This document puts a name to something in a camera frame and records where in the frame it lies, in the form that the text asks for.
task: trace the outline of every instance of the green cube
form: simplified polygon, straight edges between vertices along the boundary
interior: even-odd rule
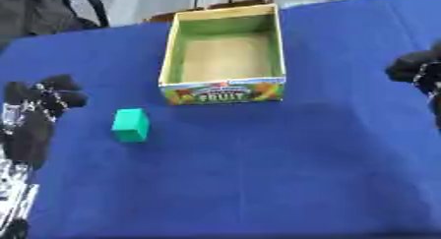
[[[120,142],[143,142],[147,138],[149,125],[143,109],[119,109],[112,131]]]

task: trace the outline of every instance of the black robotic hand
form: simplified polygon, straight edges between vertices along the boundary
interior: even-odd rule
[[[54,124],[69,108],[83,107],[87,97],[70,75],[49,77],[28,87],[10,82],[4,89],[0,143],[5,156],[39,169],[45,162]]]
[[[441,129],[441,42],[432,49],[401,56],[386,70],[392,81],[413,84],[430,98],[430,108]]]

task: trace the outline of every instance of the robotic hand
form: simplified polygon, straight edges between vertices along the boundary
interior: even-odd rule
[[[413,84],[429,97],[429,105],[441,129],[441,42],[432,49],[401,56],[386,70],[392,81]]]
[[[28,213],[38,186],[32,174],[45,162],[54,124],[87,98],[70,75],[49,77],[28,87],[10,82],[4,89],[0,123],[0,238],[26,238]]]

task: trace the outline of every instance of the fruit box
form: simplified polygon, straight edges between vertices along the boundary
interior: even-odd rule
[[[159,77],[170,104],[282,100],[284,84],[276,5],[175,15]]]

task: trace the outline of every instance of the blue tablecloth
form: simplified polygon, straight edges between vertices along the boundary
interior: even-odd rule
[[[384,69],[441,36],[440,1],[283,10],[283,102],[166,105],[168,24],[17,41],[0,86],[72,73],[91,98],[58,123],[31,235],[439,231],[441,137],[426,98]],[[144,144],[110,132],[131,107],[151,118]]]

